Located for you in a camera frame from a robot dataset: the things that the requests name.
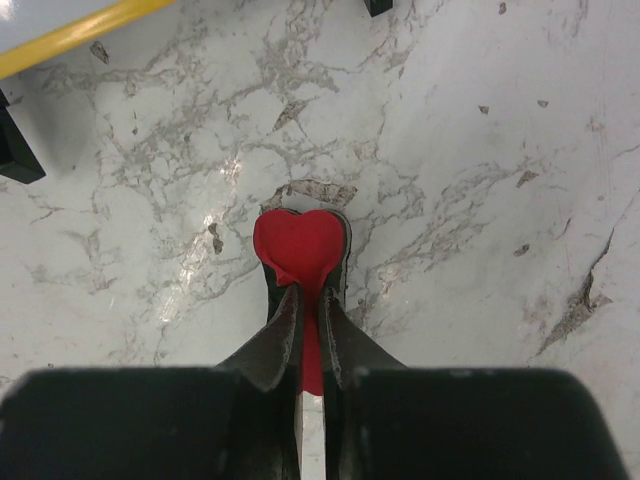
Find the yellow-framed small whiteboard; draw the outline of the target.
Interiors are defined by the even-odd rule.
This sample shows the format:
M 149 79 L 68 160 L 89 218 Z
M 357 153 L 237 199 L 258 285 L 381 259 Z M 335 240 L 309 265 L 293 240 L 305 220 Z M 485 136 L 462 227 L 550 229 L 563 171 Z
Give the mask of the yellow-framed small whiteboard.
M 17 74 L 170 4 L 169 0 L 3 1 L 1 77 Z

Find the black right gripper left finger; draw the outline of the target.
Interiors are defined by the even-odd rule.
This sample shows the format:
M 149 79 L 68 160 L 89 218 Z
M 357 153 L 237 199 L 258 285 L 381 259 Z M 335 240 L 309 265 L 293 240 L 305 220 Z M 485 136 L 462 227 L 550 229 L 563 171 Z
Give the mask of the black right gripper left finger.
M 221 366 L 239 375 L 225 479 L 298 479 L 302 291 L 288 286 L 272 318 Z

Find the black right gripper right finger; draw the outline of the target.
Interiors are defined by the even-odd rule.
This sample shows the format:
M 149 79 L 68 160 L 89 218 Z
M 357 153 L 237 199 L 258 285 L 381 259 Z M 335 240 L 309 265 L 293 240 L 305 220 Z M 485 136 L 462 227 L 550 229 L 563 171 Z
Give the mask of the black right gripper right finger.
M 319 300 L 319 339 L 323 374 L 325 467 L 338 479 L 345 428 L 344 393 L 359 367 L 404 369 L 406 366 L 362 331 L 346 314 L 338 292 L 325 288 Z

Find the red heart-shaped eraser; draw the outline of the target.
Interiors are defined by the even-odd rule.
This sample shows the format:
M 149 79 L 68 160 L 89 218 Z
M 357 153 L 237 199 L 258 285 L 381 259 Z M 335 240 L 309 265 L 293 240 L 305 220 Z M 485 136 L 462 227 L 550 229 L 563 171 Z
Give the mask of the red heart-shaped eraser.
M 288 286 L 302 288 L 304 340 L 302 387 L 315 396 L 323 394 L 318 302 L 330 275 L 341 273 L 350 241 L 338 215 L 328 210 L 298 213 L 274 209 L 260 215 L 253 233 L 255 253 L 267 284 L 268 318 L 276 310 Z

